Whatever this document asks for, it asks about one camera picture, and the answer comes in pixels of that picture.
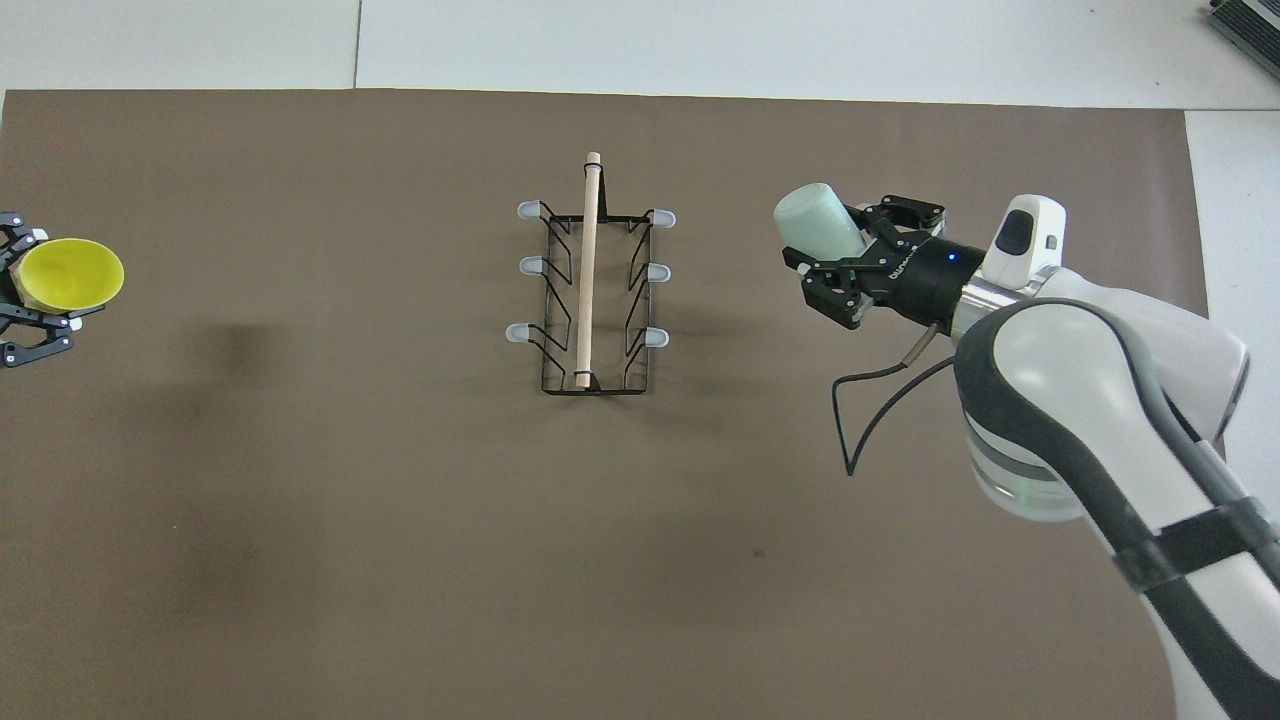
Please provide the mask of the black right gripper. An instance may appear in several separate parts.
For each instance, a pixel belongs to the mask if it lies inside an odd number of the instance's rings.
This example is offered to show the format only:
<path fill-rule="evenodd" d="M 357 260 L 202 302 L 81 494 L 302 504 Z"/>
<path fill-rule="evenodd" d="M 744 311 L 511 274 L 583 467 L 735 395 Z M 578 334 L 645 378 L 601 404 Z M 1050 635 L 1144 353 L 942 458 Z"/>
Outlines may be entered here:
<path fill-rule="evenodd" d="M 938 237 L 946 229 L 946 208 L 896 195 L 850 208 L 850 217 L 870 241 L 905 232 Z M 800 278 L 805 304 L 847 331 L 861 327 L 867 309 L 895 310 L 920 325 L 952 325 L 963 287 L 977 273 L 984 254 L 975 247 L 932 238 L 888 263 L 859 258 L 819 260 L 805 252 L 783 252 L 783 264 Z M 870 273 L 870 295 L 858 279 Z"/>

